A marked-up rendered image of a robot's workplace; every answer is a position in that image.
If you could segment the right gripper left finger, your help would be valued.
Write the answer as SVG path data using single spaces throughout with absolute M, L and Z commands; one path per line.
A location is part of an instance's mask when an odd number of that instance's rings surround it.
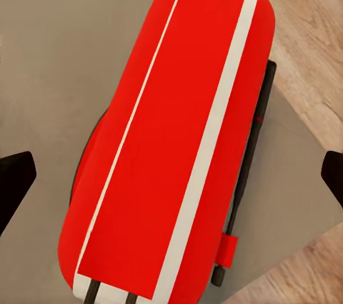
M 36 179 L 30 151 L 0 159 L 0 235 Z

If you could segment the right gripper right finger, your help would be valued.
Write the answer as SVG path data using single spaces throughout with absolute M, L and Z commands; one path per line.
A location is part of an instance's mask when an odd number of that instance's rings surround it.
M 343 153 L 333 150 L 326 153 L 321 176 L 343 207 Z

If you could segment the radio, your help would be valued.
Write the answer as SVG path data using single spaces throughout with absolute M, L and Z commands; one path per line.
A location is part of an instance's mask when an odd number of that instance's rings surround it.
M 59 238 L 84 304 L 197 304 L 210 275 L 222 286 L 277 69 L 274 30 L 269 0 L 153 0 Z

